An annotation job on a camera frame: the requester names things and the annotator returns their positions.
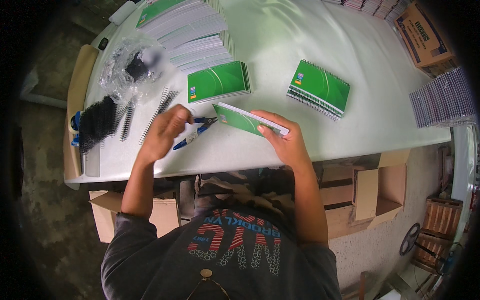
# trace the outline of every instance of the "stack of white paper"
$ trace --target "stack of white paper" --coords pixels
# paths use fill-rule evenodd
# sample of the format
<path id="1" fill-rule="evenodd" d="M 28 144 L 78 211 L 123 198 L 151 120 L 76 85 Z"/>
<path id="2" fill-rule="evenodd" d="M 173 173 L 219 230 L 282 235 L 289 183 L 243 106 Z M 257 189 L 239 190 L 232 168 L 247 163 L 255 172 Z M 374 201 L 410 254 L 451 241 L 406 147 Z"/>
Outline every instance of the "stack of white paper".
<path id="1" fill-rule="evenodd" d="M 227 30 L 218 0 L 162 0 L 147 6 L 137 30 L 156 38 L 167 50 Z"/>
<path id="2" fill-rule="evenodd" d="M 232 62 L 235 46 L 226 30 L 168 50 L 170 62 L 186 74 Z"/>

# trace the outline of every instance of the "right hand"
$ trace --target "right hand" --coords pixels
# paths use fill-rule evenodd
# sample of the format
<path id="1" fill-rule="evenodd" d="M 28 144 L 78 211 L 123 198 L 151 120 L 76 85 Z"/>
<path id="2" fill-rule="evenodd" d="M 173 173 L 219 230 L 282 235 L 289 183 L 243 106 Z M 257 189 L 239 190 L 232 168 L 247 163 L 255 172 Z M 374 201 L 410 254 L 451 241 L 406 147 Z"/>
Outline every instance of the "right hand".
<path id="1" fill-rule="evenodd" d="M 307 148 L 305 147 L 305 142 L 303 141 L 300 125 L 265 110 L 252 110 L 250 113 L 290 130 L 287 135 L 279 137 L 273 130 L 264 125 L 257 127 L 258 131 L 272 144 L 276 155 L 284 164 L 290 166 L 294 171 L 312 165 Z"/>
<path id="2" fill-rule="evenodd" d="M 163 158 L 172 148 L 173 139 L 185 130 L 185 122 L 192 124 L 193 117 L 180 104 L 156 116 L 137 158 L 146 163 L 154 163 Z"/>

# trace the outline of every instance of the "open cardboard box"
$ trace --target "open cardboard box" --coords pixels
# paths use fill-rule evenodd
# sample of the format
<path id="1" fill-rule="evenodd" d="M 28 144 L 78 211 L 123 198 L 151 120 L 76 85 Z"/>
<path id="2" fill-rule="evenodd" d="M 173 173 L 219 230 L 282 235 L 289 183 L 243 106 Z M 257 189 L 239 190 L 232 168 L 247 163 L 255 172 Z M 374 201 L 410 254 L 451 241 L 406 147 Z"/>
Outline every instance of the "open cardboard box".
<path id="1" fill-rule="evenodd" d="M 320 194 L 325 206 L 328 238 L 373 228 L 403 209 L 410 149 L 384 152 L 378 167 L 324 168 Z"/>
<path id="2" fill-rule="evenodd" d="M 103 243 L 110 243 L 115 232 L 115 218 L 120 212 L 122 194 L 108 191 L 90 191 L 90 203 L 98 232 Z M 180 215 L 175 199 L 153 199 L 150 223 L 156 226 L 161 237 L 180 226 Z"/>

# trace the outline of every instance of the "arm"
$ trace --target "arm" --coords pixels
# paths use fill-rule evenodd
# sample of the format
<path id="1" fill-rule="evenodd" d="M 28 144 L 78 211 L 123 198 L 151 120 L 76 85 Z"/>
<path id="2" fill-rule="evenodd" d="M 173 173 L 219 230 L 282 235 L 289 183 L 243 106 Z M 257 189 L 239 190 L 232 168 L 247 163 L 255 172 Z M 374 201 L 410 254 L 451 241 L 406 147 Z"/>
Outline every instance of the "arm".
<path id="1" fill-rule="evenodd" d="M 188 109 L 178 104 L 158 115 L 138 152 L 121 203 L 121 212 L 150 218 L 153 206 L 153 165 L 172 148 L 173 139 L 192 123 Z"/>
<path id="2" fill-rule="evenodd" d="M 320 243 L 328 247 L 328 226 L 317 177 L 308 156 L 300 126 L 275 113 L 253 110 L 252 114 L 271 120 L 290 132 L 283 138 L 266 126 L 258 130 L 272 144 L 280 160 L 290 166 L 295 176 L 295 225 L 299 244 Z"/>

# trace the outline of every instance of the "concrete floor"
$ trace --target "concrete floor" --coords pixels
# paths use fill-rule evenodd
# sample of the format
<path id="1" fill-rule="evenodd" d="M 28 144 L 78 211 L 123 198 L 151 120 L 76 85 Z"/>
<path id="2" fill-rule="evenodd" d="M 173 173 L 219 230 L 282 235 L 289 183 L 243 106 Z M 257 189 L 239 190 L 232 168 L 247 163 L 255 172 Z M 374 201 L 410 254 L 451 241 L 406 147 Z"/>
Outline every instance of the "concrete floor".
<path id="1" fill-rule="evenodd" d="M 100 264 L 107 245 L 98 240 L 86 186 L 73 191 L 63 184 L 64 118 L 62 109 L 21 103 L 23 226 L 32 257 L 58 299 L 103 299 Z M 355 285 L 362 271 L 378 283 L 408 264 L 410 256 L 400 257 L 398 249 L 411 225 L 423 220 L 425 199 L 436 189 L 437 147 L 412 149 L 404 211 L 373 229 L 330 240 L 342 289 Z M 371 288 L 370 299 L 379 284 Z"/>

